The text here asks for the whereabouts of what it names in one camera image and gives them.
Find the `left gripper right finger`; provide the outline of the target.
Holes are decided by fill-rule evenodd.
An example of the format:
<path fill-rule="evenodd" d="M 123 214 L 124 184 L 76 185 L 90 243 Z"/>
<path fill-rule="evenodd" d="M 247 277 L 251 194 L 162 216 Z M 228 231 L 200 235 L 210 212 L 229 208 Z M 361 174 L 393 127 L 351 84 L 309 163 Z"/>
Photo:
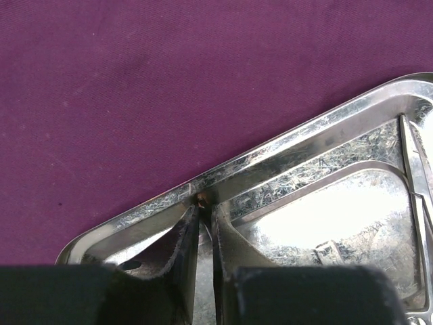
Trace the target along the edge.
<path fill-rule="evenodd" d="M 283 267 L 212 207 L 217 324 L 407 324 L 389 279 L 362 265 Z"/>

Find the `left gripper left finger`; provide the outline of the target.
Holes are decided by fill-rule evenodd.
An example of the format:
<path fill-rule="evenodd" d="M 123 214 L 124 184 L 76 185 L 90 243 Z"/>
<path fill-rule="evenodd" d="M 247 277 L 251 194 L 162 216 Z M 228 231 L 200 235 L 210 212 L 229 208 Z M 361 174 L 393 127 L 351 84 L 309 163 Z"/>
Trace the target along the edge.
<path fill-rule="evenodd" d="M 1 268 L 2 324 L 191 324 L 200 209 L 121 266 Z"/>

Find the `steel instrument tray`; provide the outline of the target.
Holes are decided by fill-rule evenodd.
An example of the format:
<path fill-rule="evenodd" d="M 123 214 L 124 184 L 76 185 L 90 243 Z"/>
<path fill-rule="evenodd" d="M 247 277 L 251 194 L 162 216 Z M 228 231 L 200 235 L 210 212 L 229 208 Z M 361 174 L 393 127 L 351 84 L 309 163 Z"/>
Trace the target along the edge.
<path fill-rule="evenodd" d="M 410 191 L 399 117 L 409 119 L 432 196 L 432 74 L 399 77 L 69 242 L 59 265 L 119 267 L 200 209 L 191 324 L 217 324 L 212 207 L 283 267 L 362 265 L 391 281 L 407 324 L 432 323 L 432 247 Z"/>

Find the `purple cloth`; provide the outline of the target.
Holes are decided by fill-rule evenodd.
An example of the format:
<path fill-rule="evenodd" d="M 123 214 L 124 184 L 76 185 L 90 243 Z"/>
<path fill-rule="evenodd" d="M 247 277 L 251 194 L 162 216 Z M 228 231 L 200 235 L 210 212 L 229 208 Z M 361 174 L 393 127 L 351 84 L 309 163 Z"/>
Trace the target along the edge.
<path fill-rule="evenodd" d="M 1 263 L 431 69 L 431 1 L 2 1 Z"/>

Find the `steel clamp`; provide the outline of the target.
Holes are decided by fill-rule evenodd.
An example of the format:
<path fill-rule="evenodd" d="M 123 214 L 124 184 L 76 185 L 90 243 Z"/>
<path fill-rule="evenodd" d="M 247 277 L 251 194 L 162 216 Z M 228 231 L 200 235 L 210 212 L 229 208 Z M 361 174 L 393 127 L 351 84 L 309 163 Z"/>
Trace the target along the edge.
<path fill-rule="evenodd" d="M 416 198 L 421 199 L 421 208 L 416 215 L 419 217 L 419 228 L 424 229 L 423 250 L 426 256 L 429 256 L 432 247 L 432 196 L 426 168 L 421 157 L 421 147 L 409 119 L 402 114 L 399 117 L 399 123 L 410 191 Z"/>

